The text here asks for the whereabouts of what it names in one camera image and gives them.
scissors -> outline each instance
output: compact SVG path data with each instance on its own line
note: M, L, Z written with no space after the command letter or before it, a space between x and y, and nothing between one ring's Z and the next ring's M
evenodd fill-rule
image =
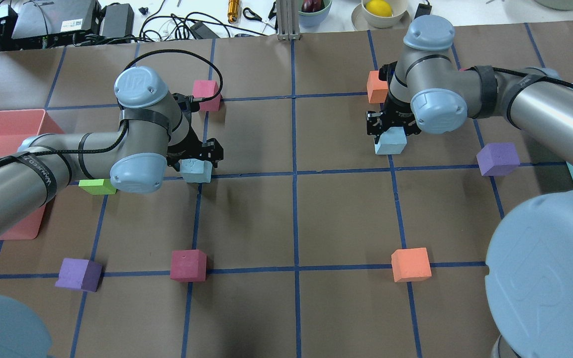
M243 9L243 16L245 17L245 19L249 20L249 21L258 21L258 22L262 22L264 23L264 28L262 29L262 33L264 33L264 30L267 29L267 25L269 25L270 27L273 27L273 29L275 29L275 25L273 25L271 23L271 20L277 16L277 12L276 12L276 2L273 2L273 7L271 8L271 11L269 11L269 16L267 20L264 20L263 18L261 18L258 14L256 14L255 12L253 12L253 10L249 9L248 7L245 7Z

green cube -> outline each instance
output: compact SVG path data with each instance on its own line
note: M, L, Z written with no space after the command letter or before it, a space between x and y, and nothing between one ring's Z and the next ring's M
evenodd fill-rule
M109 179L86 179L79 181L79 188L92 195L112 195L116 193L116 188L112 186Z

purple vegetable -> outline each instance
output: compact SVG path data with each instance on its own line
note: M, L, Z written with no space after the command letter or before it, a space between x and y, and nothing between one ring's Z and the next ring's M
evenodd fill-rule
M303 13L314 13L322 9L322 0L304 0L302 3Z

purple cube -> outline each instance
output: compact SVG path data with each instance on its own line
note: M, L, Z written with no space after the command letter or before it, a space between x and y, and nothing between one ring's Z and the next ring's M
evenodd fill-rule
M521 165L514 143L488 143L477 154L477 161L484 177L508 175Z
M84 259L63 259L55 287L69 290L96 292L101 264Z

orange cube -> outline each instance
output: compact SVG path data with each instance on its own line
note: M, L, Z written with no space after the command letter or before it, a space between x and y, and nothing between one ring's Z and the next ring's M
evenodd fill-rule
M395 282L423 281L432 277L428 251L418 249L399 249L390 256Z
M368 103L384 103L388 95L388 84L385 81L380 81L380 72L371 71L368 74L368 82L366 82L366 91L368 91Z

